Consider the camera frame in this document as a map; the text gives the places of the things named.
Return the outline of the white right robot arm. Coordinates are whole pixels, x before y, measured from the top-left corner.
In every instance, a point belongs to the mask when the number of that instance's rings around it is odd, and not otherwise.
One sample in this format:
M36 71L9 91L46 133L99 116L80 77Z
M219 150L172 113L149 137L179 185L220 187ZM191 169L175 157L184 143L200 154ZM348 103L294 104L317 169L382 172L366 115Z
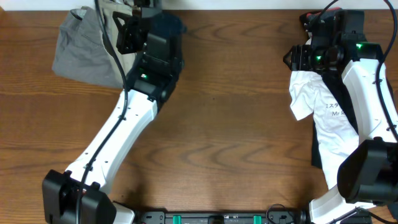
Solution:
M307 223L364 223L369 209L397 202L397 111L386 51L367 41L364 12L308 12L308 34L284 56L290 108L312 116L314 146L328 191L308 206Z

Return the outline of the olive green shorts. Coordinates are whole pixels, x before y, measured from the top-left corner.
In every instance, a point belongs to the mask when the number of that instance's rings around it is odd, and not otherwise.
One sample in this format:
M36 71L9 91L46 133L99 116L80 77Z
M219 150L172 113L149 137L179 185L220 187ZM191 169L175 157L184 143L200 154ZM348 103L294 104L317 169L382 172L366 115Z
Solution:
M121 54L117 47L117 40L118 40L118 35L119 31L116 26L116 23L113 19L113 13L114 12L121 12L122 14L126 14L131 16L132 15L132 7L124 4L124 1L109 1L109 0L99 0L99 7L101 9L102 13L102 18L104 19L104 24L105 28L109 37L109 40L111 42L112 48L114 49L116 55L118 56L119 62L124 70L124 74L126 75L130 71L130 69L133 66L134 59L136 57L135 53L131 54ZM116 87L116 88L122 88L123 87L123 81L121 78L121 73L119 71L118 66L116 65L116 62L110 56L110 50L106 49L107 53L109 55L110 63L111 63L111 68L113 69L114 75L113 75L113 83L111 84L111 87Z

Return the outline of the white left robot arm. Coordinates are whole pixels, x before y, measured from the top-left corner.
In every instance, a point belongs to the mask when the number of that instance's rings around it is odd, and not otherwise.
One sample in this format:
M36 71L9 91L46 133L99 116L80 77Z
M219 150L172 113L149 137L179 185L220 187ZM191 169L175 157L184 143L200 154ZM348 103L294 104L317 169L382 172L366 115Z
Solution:
M96 14L101 29L114 22L118 38L103 34L112 57L134 53L121 72L123 91L103 127L64 172L51 170L42 182L47 223L125 223L134 211L109 199L114 178L132 145L173 93L184 66L179 17L164 12L160 1L135 1L132 14Z

